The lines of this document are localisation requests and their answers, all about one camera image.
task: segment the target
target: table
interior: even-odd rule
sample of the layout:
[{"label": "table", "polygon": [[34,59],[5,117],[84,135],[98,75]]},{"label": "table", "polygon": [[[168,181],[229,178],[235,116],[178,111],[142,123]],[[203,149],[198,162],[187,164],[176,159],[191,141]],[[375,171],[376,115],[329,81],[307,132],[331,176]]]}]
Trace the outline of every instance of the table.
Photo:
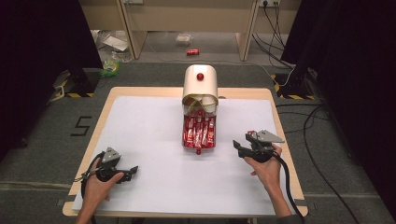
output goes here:
[{"label": "table", "polygon": [[[180,97],[180,110],[181,110],[181,96],[182,96],[182,88],[144,88],[144,87],[117,87],[112,89],[108,98],[106,100],[106,104],[102,111],[102,114],[98,120],[96,128],[92,134],[91,142],[87,147],[87,151],[84,155],[84,158],[81,162],[81,165],[78,169],[77,177],[80,176],[81,173],[87,170],[91,159],[92,154],[95,150],[96,145],[98,144],[99,137],[101,136],[102,130],[104,129],[107,117],[110,113],[110,109],[113,106],[116,98],[119,96],[152,96],[152,97]],[[277,130],[277,135],[282,139],[285,139],[285,135],[283,133],[279,117],[276,113],[275,104],[272,98],[272,94],[267,89],[237,89],[237,88],[219,88],[219,97],[226,97],[227,99],[266,99],[270,100],[273,110],[274,123]],[[303,200],[304,195],[302,193],[300,183],[298,180],[298,176],[296,174],[292,158],[290,155],[290,151],[287,145],[282,144],[283,148],[283,158],[285,162],[288,164],[290,169],[290,188],[293,192],[293,197],[296,200]],[[80,183],[74,183],[72,188],[70,189],[69,195],[76,195],[80,189]],[[66,216],[76,216],[78,212],[72,209],[73,202],[66,202],[64,204],[64,214]],[[305,216],[307,214],[306,206],[298,206],[301,213]],[[97,212],[98,216],[108,216],[108,217],[174,217],[174,214],[156,214],[156,213],[132,213],[132,212],[108,212],[108,211],[99,211]]]}]

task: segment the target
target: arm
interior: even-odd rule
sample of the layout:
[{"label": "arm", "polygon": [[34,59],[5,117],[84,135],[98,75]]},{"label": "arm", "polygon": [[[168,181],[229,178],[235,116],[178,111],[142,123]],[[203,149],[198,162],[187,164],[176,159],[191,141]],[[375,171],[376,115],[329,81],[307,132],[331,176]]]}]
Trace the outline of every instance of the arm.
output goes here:
[{"label": "arm", "polygon": [[[282,148],[274,144],[273,147],[276,153],[280,156]],[[254,169],[251,175],[256,175],[264,185],[265,190],[268,192],[276,217],[282,218],[291,216],[291,211],[283,197],[282,189],[280,188],[280,163],[276,158],[273,157],[265,163],[259,163],[250,157],[245,157],[244,160]]]},{"label": "arm", "polygon": [[[92,167],[96,167],[99,158],[94,162]],[[97,206],[103,201],[110,201],[107,194],[110,192],[114,184],[123,177],[123,173],[117,173],[107,182],[100,181],[96,175],[92,175],[85,188],[84,200],[81,209],[78,212],[76,224],[87,224],[91,220]]]}]

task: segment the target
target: white paper sheet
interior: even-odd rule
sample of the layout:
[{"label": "white paper sheet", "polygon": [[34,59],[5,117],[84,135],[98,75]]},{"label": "white paper sheet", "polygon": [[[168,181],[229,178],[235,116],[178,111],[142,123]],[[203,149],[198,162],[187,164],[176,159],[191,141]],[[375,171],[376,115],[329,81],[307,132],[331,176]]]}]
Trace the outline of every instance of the white paper sheet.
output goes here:
[{"label": "white paper sheet", "polygon": [[[249,147],[245,133],[276,134],[271,103],[221,99],[216,147],[196,155],[181,145],[181,98],[118,97],[92,157],[107,147],[121,154],[120,170],[139,166],[131,182],[116,185],[98,210],[195,215],[273,215],[274,209],[252,168],[238,157],[233,140]],[[284,186],[283,170],[281,182]],[[80,194],[73,209],[82,204]]]}]

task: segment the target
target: black and yellow tape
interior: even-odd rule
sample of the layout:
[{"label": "black and yellow tape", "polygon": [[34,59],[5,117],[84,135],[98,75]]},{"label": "black and yellow tape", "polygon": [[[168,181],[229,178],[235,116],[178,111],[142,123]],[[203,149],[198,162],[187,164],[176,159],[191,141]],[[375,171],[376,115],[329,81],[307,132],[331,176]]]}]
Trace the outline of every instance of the black and yellow tape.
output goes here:
[{"label": "black and yellow tape", "polygon": [[298,94],[291,94],[291,93],[287,93],[285,94],[284,90],[287,87],[283,87],[283,86],[279,86],[279,84],[277,82],[275,82],[276,80],[276,75],[271,75],[271,78],[274,81],[274,87],[275,87],[275,91],[276,91],[276,95],[279,98],[284,98],[284,99],[292,99],[292,100],[314,100],[314,96],[310,93],[298,93]]}]

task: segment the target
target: red knob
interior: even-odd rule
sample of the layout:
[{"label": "red knob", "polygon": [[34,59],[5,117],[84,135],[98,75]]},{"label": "red knob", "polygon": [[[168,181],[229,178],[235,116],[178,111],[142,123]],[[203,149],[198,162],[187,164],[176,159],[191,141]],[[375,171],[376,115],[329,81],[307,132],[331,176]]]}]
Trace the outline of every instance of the red knob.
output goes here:
[{"label": "red knob", "polygon": [[202,73],[198,73],[198,75],[197,75],[197,79],[198,79],[198,81],[202,81],[202,80],[204,80],[204,74],[202,74]]}]

